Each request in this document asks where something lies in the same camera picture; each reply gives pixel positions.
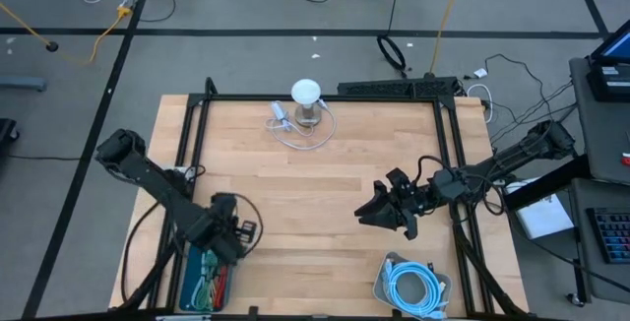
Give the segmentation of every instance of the black keyboard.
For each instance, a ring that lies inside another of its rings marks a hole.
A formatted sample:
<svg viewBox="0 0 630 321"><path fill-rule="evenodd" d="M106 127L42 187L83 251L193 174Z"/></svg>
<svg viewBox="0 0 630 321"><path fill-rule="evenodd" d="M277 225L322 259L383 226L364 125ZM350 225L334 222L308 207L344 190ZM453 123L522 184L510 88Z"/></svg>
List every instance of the black keyboard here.
<svg viewBox="0 0 630 321"><path fill-rule="evenodd" d="M589 208L587 215L606 263L630 263L630 209Z"/></svg>
<svg viewBox="0 0 630 321"><path fill-rule="evenodd" d="M457 78L402 79L342 83L337 86L340 95L413 96L415 98L452 96Z"/></svg>

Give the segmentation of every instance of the wooden table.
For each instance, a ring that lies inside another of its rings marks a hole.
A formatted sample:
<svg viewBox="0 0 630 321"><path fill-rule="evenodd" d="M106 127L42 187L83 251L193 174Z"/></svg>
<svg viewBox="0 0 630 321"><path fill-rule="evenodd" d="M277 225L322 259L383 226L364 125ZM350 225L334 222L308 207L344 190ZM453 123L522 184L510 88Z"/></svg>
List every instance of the wooden table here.
<svg viewBox="0 0 630 321"><path fill-rule="evenodd" d="M162 97L149 148L149 157L158 164L174 163L186 100ZM456 104L467 161L482 161L491 150L480 102L458 97ZM291 103L285 107L292 113ZM246 314L249 306L258 305L261 314L391 315L391 308L373 297L372 284L384 255L396 251L421 263L431 261L436 272L448 274L453 292L447 313L466 316L448 209L418 219L418 238L413 241L401 230L360 225L353 215L372 197L375 179L386 181L385 173L396 166L414 176L418 157L440 156L431 104L333 102L330 107L339 121L335 136L316 151L300 152L280 144L264 128L271 116L267 102L211 102L201 155L207 173L198 180L194 201L207 205L217 191L238 192L257 205L265 224L258 248L238 264L224 313ZM331 127L330 117L323 116L313 142ZM446 111L443 117L454 158ZM292 135L288 137L298 141ZM423 165L420 183L439 168L433 162ZM130 227L154 202L139 191ZM491 216L479 206L486 264L515 303L527 310L507 218ZM245 204L238 212L255 220ZM138 229L130 252L128 292L155 261L162 220L163 209L158 208ZM166 271L162 291L170 278L170 268ZM119 283L120 270L112 306L121 303ZM475 308L482 310L476 273L472 285ZM165 292L159 299L163 304Z"/></svg>

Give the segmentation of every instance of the blue cable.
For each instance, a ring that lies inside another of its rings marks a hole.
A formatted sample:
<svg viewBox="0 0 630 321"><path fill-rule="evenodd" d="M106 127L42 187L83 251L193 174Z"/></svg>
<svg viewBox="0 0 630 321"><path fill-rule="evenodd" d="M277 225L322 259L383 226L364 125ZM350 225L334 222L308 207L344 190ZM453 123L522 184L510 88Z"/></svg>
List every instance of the blue cable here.
<svg viewBox="0 0 630 321"><path fill-rule="evenodd" d="M422 283L426 294L418 303L409 303L404 301L398 293L396 287L398 279L407 273L417 275ZM396 305L401 311L411 316L419 318L444 319L446 313L438 308L444 306L448 301L441 302L442 287L433 272L426 266L417 262L403 262L392 266L392 262L388 259L385 261L385 271L383 272L383 289L389 300Z"/></svg>

